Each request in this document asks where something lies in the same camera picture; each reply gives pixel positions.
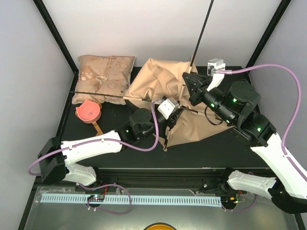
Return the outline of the wooden bowl stand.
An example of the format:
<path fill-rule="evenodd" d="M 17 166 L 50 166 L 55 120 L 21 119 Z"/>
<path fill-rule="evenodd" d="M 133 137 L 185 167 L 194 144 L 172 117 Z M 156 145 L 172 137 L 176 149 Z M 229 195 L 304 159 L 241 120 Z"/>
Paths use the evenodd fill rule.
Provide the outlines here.
<path fill-rule="evenodd" d="M 101 130 L 100 126 L 98 125 L 98 123 L 96 121 L 94 121 L 93 123 L 93 126 L 96 130 L 96 136 L 100 136 L 100 135 L 103 135 L 103 131 Z"/>

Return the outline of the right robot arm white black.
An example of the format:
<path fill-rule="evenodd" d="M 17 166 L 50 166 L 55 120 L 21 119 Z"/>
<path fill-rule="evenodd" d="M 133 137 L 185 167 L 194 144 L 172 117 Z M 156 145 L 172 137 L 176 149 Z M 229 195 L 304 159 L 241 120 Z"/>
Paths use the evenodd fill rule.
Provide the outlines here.
<path fill-rule="evenodd" d="M 183 73 L 192 105 L 204 103 L 228 126 L 232 133 L 260 156 L 275 173 L 261 177 L 227 168 L 218 181 L 219 190 L 230 193 L 243 190 L 271 200 L 280 210 L 289 213 L 307 211 L 307 172 L 288 150 L 274 125 L 254 108 L 260 95 L 246 80 L 235 81 L 227 93 L 218 89 L 215 76 Z"/>

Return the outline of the beige patterned pillow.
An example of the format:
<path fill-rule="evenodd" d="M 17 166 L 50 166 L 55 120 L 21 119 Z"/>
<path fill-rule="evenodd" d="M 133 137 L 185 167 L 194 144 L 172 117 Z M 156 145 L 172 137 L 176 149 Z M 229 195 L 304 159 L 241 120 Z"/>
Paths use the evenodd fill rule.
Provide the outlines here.
<path fill-rule="evenodd" d="M 75 91 L 124 96 L 130 87 L 130 74 L 135 59 L 134 56 L 79 56 L 79 77 Z M 79 93 L 74 94 L 72 104 L 82 104 L 86 99 L 101 104 L 126 104 L 125 100 L 120 98 Z"/>

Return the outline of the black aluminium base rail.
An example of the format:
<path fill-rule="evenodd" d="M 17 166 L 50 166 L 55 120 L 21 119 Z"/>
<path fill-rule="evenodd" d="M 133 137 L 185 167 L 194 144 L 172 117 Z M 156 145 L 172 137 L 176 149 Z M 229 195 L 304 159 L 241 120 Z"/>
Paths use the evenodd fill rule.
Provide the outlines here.
<path fill-rule="evenodd" d="M 98 169 L 90 188 L 118 184 L 125 188 L 191 189 L 207 193 L 233 193 L 226 170 L 211 169 Z"/>

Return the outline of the yellow round object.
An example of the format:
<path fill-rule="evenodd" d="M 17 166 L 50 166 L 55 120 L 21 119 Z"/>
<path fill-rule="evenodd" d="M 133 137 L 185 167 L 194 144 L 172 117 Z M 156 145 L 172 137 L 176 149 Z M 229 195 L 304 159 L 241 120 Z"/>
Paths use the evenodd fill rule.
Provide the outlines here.
<path fill-rule="evenodd" d="M 160 222 L 148 225 L 144 230 L 176 230 L 176 228 L 170 224 Z"/>

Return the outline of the beige black pet tent fabric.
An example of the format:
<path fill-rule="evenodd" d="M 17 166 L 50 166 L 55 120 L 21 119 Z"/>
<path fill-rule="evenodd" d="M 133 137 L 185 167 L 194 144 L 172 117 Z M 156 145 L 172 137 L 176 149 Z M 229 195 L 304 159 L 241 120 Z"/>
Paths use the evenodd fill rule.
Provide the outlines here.
<path fill-rule="evenodd" d="M 167 150 L 171 146 L 196 142 L 219 134 L 230 127 L 203 103 L 192 106 L 182 77 L 191 70 L 189 62 L 150 58 L 126 91 L 124 98 L 138 108 L 151 108 L 155 101 L 158 116 L 174 124 L 159 125 L 159 142 Z"/>

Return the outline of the small circuit board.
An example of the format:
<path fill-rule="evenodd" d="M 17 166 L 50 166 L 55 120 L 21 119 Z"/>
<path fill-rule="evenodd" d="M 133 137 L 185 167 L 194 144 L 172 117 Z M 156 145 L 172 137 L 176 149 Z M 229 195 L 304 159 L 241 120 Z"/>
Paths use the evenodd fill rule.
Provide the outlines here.
<path fill-rule="evenodd" d="M 239 198 L 236 196 L 227 196 L 226 198 L 224 198 L 224 203 L 227 204 L 237 204 L 239 202 Z"/>
<path fill-rule="evenodd" d="M 87 198 L 87 201 L 89 201 L 89 202 L 103 202 L 104 199 L 105 199 L 104 195 L 90 195 Z"/>

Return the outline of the pink cat-ear bowl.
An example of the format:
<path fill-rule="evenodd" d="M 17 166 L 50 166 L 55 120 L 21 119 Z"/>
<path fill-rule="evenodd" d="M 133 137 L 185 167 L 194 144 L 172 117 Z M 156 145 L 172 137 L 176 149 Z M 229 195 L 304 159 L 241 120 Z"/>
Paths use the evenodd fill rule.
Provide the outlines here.
<path fill-rule="evenodd" d="M 100 118 L 101 108 L 98 103 L 86 99 L 83 104 L 76 107 L 76 114 L 84 123 L 91 124 Z"/>

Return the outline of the left black frame post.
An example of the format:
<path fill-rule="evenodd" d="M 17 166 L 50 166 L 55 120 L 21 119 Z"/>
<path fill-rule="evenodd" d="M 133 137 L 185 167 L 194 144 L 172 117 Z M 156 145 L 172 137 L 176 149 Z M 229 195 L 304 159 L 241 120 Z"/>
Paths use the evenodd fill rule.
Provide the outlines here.
<path fill-rule="evenodd" d="M 47 7 L 45 6 L 44 2 L 42 0 L 33 0 L 33 3 L 35 4 L 36 8 L 38 9 L 40 15 L 42 16 L 46 26 L 48 27 L 49 31 L 51 32 L 55 42 L 57 43 L 58 47 L 60 48 L 60 51 L 62 52 L 65 60 L 67 61 L 70 69 L 75 74 L 78 71 L 78 68 L 67 48 L 65 45 L 62 36 L 60 35 L 50 13 L 48 12 Z"/>

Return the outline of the right black frame post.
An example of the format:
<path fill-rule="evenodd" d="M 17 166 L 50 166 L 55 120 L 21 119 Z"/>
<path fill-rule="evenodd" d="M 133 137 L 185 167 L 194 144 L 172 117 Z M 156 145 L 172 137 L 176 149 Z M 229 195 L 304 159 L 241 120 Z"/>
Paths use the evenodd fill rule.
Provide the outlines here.
<path fill-rule="evenodd" d="M 269 41 L 271 35 L 273 34 L 275 28 L 277 27 L 279 21 L 283 17 L 290 3 L 291 3 L 291 0 L 281 0 L 280 1 L 266 29 L 264 30 L 258 44 L 256 45 L 256 48 L 254 49 L 249 61 L 247 62 L 246 68 L 249 68 L 255 65 L 256 61 L 259 59 L 262 51 L 264 50 L 267 42 Z"/>

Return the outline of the black frame post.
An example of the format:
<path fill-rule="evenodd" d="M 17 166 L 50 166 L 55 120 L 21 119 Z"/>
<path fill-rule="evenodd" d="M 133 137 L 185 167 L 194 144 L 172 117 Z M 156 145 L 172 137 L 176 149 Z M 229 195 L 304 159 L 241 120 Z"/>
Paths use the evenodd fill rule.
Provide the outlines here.
<path fill-rule="evenodd" d="M 280 1 L 266 29 L 264 30 L 258 44 L 256 45 L 256 48 L 254 49 L 249 61 L 247 62 L 246 68 L 249 68 L 255 65 L 256 61 L 259 59 L 262 51 L 264 50 L 267 42 L 269 41 L 271 35 L 273 34 L 275 28 L 277 27 L 279 21 L 283 17 L 290 3 L 291 3 L 291 0 L 281 0 Z"/>
<path fill-rule="evenodd" d="M 62 36 L 60 35 L 50 13 L 48 12 L 47 7 L 45 6 L 44 2 L 42 0 L 33 0 L 33 3 L 35 4 L 36 8 L 38 9 L 40 15 L 42 16 L 46 26 L 48 27 L 49 31 L 51 32 L 55 42 L 57 43 L 58 47 L 60 48 L 60 51 L 62 52 L 65 60 L 67 61 L 70 69 L 75 74 L 78 71 L 78 68 L 67 48 L 65 45 Z"/>

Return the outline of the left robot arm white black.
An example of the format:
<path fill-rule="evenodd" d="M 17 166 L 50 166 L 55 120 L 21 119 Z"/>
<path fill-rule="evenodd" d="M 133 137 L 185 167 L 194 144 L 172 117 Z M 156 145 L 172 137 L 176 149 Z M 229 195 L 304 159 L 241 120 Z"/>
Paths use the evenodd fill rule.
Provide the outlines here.
<path fill-rule="evenodd" d="M 182 109 L 169 111 L 170 114 L 164 116 L 155 109 L 139 108 L 125 125 L 100 136 L 76 141 L 49 139 L 38 155 L 42 182 L 56 184 L 68 181 L 85 185 L 92 191 L 100 190 L 103 179 L 99 177 L 97 167 L 78 163 L 99 155 L 121 152 L 125 147 L 143 152 L 152 151 L 158 144 L 157 138 L 149 148 L 137 147 L 135 143 L 150 135 L 159 137 L 163 128 L 174 126 Z"/>

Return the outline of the right small circuit board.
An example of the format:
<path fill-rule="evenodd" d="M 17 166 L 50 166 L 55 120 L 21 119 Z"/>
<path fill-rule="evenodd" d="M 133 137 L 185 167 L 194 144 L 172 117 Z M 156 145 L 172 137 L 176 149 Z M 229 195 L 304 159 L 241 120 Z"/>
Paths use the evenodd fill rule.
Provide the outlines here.
<path fill-rule="evenodd" d="M 227 196 L 226 198 L 224 198 L 224 203 L 227 204 L 237 204 L 239 202 L 239 198 L 236 196 Z"/>

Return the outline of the left small circuit board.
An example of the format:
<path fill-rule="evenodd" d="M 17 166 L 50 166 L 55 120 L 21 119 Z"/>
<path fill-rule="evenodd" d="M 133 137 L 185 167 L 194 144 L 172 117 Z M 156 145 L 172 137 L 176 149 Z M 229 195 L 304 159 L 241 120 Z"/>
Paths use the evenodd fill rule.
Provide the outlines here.
<path fill-rule="evenodd" d="M 89 201 L 89 202 L 103 202 L 104 199 L 105 199 L 104 195 L 90 195 L 87 198 L 87 201 Z"/>

